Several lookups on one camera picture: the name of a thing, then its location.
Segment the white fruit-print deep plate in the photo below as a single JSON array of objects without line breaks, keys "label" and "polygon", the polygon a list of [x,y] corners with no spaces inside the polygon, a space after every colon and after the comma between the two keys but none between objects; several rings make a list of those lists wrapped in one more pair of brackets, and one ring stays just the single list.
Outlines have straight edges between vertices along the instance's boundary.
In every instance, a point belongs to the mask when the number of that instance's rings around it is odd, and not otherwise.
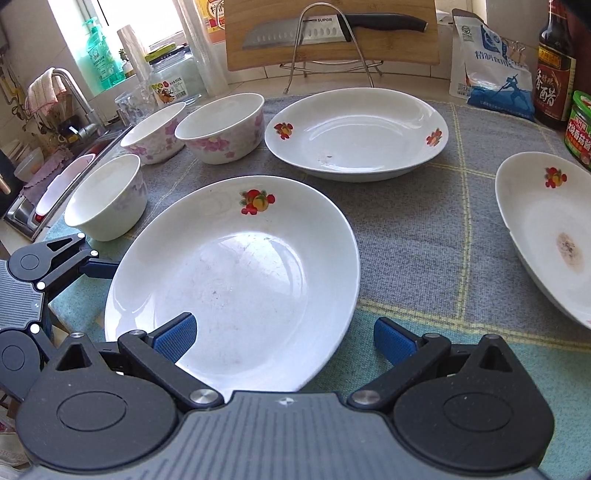
[{"label": "white fruit-print deep plate", "polygon": [[349,183],[405,175],[441,154],[448,140],[448,125],[430,104],[376,87],[302,98],[274,115],[264,133],[277,159]]}]

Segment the chrome kitchen faucet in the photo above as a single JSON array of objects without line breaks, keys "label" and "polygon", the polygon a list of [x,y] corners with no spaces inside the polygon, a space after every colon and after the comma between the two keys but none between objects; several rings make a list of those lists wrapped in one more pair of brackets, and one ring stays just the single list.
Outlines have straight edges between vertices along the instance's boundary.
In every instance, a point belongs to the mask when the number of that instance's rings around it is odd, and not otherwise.
[{"label": "chrome kitchen faucet", "polygon": [[90,135],[93,133],[97,133],[98,135],[103,135],[106,132],[106,127],[104,126],[102,120],[100,119],[99,115],[93,109],[93,107],[89,104],[86,97],[83,95],[82,91],[80,90],[78,84],[74,80],[71,73],[63,68],[54,68],[54,74],[59,76],[63,81],[63,84],[66,87],[66,92],[60,97],[65,97],[66,94],[69,94],[73,97],[73,99],[78,103],[78,105],[83,110],[85,117],[87,119],[87,126],[85,127],[85,132]]}]

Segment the tall plastic bag roll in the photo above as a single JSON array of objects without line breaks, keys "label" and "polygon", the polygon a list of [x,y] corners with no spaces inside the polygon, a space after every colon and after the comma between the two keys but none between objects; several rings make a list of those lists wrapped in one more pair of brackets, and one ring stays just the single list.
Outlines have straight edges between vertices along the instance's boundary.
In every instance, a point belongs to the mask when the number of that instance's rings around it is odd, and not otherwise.
[{"label": "tall plastic bag roll", "polygon": [[193,0],[173,0],[177,15],[190,50],[197,60],[198,71],[209,95],[218,97],[228,93],[228,82],[209,48],[202,22]]}]

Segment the clear drinking glass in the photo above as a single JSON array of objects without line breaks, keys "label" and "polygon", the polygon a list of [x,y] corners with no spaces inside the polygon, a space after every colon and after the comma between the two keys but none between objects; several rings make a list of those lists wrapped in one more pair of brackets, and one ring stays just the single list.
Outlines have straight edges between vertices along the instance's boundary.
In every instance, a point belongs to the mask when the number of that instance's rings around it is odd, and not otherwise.
[{"label": "clear drinking glass", "polygon": [[114,103],[126,125],[135,126],[157,110],[155,98],[141,85],[120,94],[114,99]]}]

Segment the white blue salt bag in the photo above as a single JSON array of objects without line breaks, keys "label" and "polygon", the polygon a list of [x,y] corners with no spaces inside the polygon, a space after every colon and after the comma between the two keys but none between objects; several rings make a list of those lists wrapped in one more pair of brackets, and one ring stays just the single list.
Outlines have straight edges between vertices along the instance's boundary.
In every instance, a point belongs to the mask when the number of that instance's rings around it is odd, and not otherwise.
[{"label": "white blue salt bag", "polygon": [[452,11],[450,93],[474,107],[534,119],[533,82],[520,51],[478,15]]}]

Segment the large white fruit-print plate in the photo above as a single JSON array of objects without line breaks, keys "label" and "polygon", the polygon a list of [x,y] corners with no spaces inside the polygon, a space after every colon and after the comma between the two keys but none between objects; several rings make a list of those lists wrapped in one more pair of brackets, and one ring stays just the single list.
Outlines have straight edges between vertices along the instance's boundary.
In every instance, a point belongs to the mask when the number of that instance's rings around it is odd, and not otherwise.
[{"label": "large white fruit-print plate", "polygon": [[590,327],[590,173],[543,152],[505,159],[497,205],[525,270],[571,320]]}]

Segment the dark vinegar bottle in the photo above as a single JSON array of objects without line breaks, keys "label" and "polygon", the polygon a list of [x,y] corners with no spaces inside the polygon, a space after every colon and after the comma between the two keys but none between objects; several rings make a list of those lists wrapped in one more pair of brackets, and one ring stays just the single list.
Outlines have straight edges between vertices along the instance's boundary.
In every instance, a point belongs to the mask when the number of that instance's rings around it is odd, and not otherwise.
[{"label": "dark vinegar bottle", "polygon": [[560,129],[568,120],[576,59],[564,5],[561,1],[549,1],[548,7],[548,22],[539,35],[534,107],[537,120]]}]

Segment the white bowl pale floral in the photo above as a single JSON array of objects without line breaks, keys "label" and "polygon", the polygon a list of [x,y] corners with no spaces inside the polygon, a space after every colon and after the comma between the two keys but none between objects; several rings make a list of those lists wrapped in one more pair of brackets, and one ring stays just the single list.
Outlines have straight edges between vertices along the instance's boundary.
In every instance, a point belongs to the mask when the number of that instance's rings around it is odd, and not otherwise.
[{"label": "white bowl pale floral", "polygon": [[125,154],[85,178],[66,206],[64,222],[95,241],[108,242],[128,232],[146,206],[140,158]]}]

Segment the stainless steel sink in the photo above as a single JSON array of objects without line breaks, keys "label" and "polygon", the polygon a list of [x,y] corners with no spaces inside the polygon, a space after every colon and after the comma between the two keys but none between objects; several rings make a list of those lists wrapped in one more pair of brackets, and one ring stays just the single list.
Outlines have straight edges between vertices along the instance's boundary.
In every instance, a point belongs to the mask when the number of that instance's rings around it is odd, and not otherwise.
[{"label": "stainless steel sink", "polygon": [[104,135],[94,135],[77,156],[59,152],[55,161],[42,167],[42,175],[23,188],[4,215],[5,222],[27,241],[36,241],[85,177],[108,162],[112,151],[118,155],[120,141],[129,130],[112,126]]}]

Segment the pink white dish towel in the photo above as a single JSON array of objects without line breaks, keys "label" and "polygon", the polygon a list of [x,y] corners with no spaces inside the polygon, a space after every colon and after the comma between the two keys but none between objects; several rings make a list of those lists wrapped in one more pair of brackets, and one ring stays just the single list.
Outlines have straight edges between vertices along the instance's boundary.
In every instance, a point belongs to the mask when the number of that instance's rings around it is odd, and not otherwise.
[{"label": "pink white dish towel", "polygon": [[28,87],[26,108],[30,114],[46,115],[66,92],[63,81],[54,71],[54,68],[47,69]]}]

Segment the purple dish cloth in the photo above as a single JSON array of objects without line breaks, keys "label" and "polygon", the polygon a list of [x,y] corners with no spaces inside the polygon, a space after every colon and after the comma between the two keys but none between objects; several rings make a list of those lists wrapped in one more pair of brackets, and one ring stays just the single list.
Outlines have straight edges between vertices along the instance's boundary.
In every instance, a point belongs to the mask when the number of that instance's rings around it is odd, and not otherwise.
[{"label": "purple dish cloth", "polygon": [[21,194],[33,205],[36,205],[48,185],[61,173],[69,161],[72,153],[67,149],[56,150],[33,175],[32,179],[24,185]]}]

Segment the grey checked table cloth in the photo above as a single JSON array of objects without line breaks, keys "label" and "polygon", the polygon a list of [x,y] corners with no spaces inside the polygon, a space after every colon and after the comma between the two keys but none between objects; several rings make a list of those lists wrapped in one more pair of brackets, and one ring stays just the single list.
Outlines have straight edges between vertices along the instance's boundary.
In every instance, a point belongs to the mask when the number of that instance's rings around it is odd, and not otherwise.
[{"label": "grey checked table cloth", "polygon": [[[349,393],[384,373],[386,357],[374,345],[374,325],[383,316],[455,344],[475,344],[494,334],[510,346],[553,412],[554,434],[542,471],[553,479],[586,478],[590,329],[563,315],[524,269],[500,215],[494,182],[498,167],[514,154],[533,151],[565,159],[565,149],[555,133],[525,120],[467,106],[439,104],[437,109],[449,129],[443,152],[405,175],[378,182],[320,179],[263,146],[222,165],[201,163],[183,149],[142,168],[148,194],[144,214],[126,234],[96,242],[95,248],[120,263],[166,208],[219,181],[266,175],[307,184],[349,221],[359,247],[361,282],[345,337],[304,387]],[[53,300],[57,318],[69,331],[110,341],[104,310],[112,280],[76,280]]]}]

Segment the green lidded sauce jar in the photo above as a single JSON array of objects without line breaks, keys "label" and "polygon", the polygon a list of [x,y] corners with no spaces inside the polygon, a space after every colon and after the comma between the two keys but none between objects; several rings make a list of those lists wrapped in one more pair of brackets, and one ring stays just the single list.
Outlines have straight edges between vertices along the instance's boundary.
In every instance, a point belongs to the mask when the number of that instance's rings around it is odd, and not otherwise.
[{"label": "green lidded sauce jar", "polygon": [[591,169],[591,101],[579,90],[572,98],[572,108],[564,135],[570,153],[587,170]]}]

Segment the white bowl pink flowers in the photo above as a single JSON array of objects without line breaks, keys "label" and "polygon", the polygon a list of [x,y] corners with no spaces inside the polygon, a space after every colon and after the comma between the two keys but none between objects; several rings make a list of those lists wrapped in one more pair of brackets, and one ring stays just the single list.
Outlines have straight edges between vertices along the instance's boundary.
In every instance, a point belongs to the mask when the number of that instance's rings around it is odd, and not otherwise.
[{"label": "white bowl pink flowers", "polygon": [[263,95],[238,93],[212,101],[187,115],[175,137],[207,165],[235,162],[263,141]]}]

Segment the plastic wrap roll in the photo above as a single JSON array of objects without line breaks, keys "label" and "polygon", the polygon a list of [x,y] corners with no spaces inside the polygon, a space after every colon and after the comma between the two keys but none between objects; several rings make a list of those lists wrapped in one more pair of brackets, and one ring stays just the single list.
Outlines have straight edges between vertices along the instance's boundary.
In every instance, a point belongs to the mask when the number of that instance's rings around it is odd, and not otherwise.
[{"label": "plastic wrap roll", "polygon": [[135,31],[130,25],[126,25],[117,31],[117,35],[139,83],[146,86],[149,80],[151,67],[145,60],[143,46],[138,40]]}]

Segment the black-handled santoku knife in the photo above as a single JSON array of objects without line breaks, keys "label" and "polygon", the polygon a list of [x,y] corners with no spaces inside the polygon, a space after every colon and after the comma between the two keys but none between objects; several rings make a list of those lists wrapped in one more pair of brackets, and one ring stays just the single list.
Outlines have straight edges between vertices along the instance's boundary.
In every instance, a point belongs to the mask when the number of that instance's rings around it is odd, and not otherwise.
[{"label": "black-handled santoku knife", "polygon": [[256,25],[245,35],[242,48],[271,47],[352,42],[349,28],[376,31],[417,31],[424,33],[428,23],[420,18],[396,13],[332,14],[274,20]]}]

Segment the glass jar green lid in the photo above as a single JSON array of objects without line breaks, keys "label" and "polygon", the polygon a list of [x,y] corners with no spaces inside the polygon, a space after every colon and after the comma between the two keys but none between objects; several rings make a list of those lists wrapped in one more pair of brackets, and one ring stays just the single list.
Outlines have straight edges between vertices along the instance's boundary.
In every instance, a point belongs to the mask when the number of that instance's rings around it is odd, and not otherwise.
[{"label": "glass jar green lid", "polygon": [[159,106],[178,102],[188,105],[208,97],[197,60],[186,45],[172,43],[146,56],[151,67],[147,86]]}]

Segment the green dish soap bottle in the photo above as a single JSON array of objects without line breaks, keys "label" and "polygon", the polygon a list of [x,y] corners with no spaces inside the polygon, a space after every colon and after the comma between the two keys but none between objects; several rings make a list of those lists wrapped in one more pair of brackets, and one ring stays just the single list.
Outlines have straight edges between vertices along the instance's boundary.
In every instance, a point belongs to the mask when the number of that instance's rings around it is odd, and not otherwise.
[{"label": "green dish soap bottle", "polygon": [[93,65],[101,88],[103,90],[110,89],[125,79],[122,66],[113,57],[98,20],[92,17],[86,20],[84,25],[88,30],[86,40],[87,55]]}]

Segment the white bowl pink floral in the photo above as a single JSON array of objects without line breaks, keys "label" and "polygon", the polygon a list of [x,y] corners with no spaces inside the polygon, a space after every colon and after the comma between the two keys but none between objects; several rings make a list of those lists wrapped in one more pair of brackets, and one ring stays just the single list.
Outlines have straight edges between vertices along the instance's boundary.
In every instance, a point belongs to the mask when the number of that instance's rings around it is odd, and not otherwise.
[{"label": "white bowl pink floral", "polygon": [[142,165],[163,163],[184,148],[175,130],[186,115],[185,102],[168,105],[134,126],[122,138],[120,146],[137,155]]}]

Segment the bamboo cutting board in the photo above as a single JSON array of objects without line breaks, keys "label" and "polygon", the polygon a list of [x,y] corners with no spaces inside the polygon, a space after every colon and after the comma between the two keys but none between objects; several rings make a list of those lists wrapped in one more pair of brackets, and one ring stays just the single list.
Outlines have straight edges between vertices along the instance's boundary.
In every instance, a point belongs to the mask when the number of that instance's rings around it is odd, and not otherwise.
[{"label": "bamboo cutting board", "polygon": [[308,1],[226,1],[224,3],[226,63],[230,71],[279,65],[290,61],[355,60],[363,53],[368,60],[437,65],[440,47],[436,5],[433,1],[335,0],[332,5],[345,14],[399,13],[427,22],[424,33],[377,32],[355,29],[356,42],[304,45],[297,53],[288,46],[243,49],[246,34],[260,24],[297,18]]}]

